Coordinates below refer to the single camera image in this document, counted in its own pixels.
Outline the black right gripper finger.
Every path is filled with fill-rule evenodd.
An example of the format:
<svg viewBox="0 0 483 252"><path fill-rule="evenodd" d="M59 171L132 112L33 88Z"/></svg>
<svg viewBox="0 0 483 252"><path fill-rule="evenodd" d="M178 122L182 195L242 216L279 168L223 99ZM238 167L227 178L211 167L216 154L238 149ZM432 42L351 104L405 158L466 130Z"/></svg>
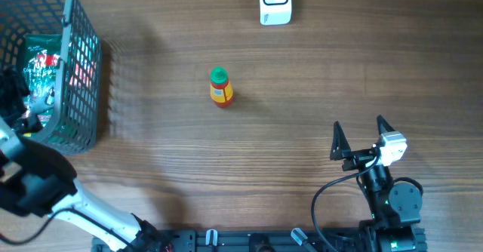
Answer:
<svg viewBox="0 0 483 252"><path fill-rule="evenodd" d="M334 135L330 160L342 160L351 155L351 148L338 121L334 122Z"/></svg>
<svg viewBox="0 0 483 252"><path fill-rule="evenodd" d="M377 116L377 129L379 135L395 131L382 115Z"/></svg>

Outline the green foil snack bag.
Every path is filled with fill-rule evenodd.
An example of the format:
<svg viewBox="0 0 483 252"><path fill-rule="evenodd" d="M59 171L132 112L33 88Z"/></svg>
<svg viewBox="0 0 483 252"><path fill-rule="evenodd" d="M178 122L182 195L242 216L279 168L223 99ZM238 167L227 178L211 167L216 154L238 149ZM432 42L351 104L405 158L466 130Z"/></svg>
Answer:
<svg viewBox="0 0 483 252"><path fill-rule="evenodd" d="M29 34L23 62L23 76L29 89L25 97L26 112L22 119L27 127L23 134L34 137L50 121L60 59L62 35Z"/></svg>

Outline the red white tissue packet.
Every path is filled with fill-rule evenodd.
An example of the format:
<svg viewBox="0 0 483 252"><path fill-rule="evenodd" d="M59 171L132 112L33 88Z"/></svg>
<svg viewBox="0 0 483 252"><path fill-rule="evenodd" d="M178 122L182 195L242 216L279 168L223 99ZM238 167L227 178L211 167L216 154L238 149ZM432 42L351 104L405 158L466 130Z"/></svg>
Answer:
<svg viewBox="0 0 483 252"><path fill-rule="evenodd" d="M96 66L96 63L90 61L78 51L76 54L74 74L71 76L69 84L77 88L84 85L88 89L91 89Z"/></svg>

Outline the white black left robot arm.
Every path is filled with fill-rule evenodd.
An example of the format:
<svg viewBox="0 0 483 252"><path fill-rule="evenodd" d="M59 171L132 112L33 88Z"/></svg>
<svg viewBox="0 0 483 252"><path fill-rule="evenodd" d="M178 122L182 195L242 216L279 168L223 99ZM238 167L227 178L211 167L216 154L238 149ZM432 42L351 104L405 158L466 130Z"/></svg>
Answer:
<svg viewBox="0 0 483 252"><path fill-rule="evenodd" d="M169 241L149 222L88 191L58 151L20 135L29 89L15 66L1 70L1 208L47 223L62 220L99 239L94 250L167 251Z"/></svg>

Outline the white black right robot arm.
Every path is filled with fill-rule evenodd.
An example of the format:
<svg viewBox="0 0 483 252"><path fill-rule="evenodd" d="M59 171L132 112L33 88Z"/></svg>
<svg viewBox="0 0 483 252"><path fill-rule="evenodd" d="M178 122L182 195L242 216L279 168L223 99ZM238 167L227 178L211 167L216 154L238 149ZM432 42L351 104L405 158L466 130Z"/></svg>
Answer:
<svg viewBox="0 0 483 252"><path fill-rule="evenodd" d="M377 116L379 137L368 149L352 150L338 121L330 159L343 161L343 171L355 171L372 218L358 226L363 251L425 251L421 221L423 187L409 177L393 178L389 166L401 160L408 144L405 136L383 116Z"/></svg>

